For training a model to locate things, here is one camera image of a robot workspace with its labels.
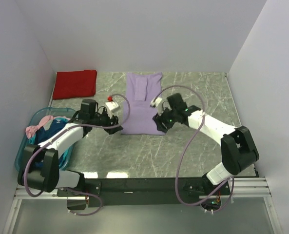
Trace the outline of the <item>lavender t shirt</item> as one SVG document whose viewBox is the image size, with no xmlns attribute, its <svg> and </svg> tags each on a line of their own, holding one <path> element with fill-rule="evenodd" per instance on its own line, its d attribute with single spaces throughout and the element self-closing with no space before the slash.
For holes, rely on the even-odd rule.
<svg viewBox="0 0 289 234">
<path fill-rule="evenodd" d="M 157 130 L 153 120 L 157 110 L 150 106 L 161 91 L 161 79 L 161 72 L 149 75 L 126 74 L 125 97 L 130 103 L 130 109 L 123 102 L 123 117 L 129 114 L 128 120 L 122 125 L 123 135 L 165 135 Z"/>
</svg>

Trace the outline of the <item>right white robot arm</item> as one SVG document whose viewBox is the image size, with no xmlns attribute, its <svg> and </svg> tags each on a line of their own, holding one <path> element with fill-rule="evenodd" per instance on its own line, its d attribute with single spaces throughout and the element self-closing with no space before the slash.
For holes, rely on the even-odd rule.
<svg viewBox="0 0 289 234">
<path fill-rule="evenodd" d="M 249 129 L 223 123 L 206 114 L 201 108 L 184 102 L 179 93 L 167 97 L 170 108 L 163 107 L 163 99 L 157 97 L 150 103 L 157 109 L 153 117 L 157 130 L 166 133 L 175 123 L 199 130 L 213 139 L 221 148 L 221 162 L 202 176 L 202 189 L 212 195 L 225 179 L 238 175 L 259 160 L 259 153 Z"/>
</svg>

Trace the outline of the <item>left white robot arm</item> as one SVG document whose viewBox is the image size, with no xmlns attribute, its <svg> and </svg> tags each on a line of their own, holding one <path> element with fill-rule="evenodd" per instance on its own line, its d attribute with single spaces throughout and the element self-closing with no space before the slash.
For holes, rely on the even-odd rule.
<svg viewBox="0 0 289 234">
<path fill-rule="evenodd" d="M 28 185 L 43 192 L 68 188 L 73 195 L 82 195 L 86 189 L 84 174 L 62 170 L 59 167 L 59 159 L 93 127 L 102 128 L 110 135 L 121 131 L 123 128 L 118 123 L 118 117 L 114 115 L 119 109 L 119 104 L 110 99 L 99 113 L 98 103 L 95 100 L 84 99 L 80 110 L 74 113 L 59 132 L 38 145 L 25 146 L 18 184 Z"/>
</svg>

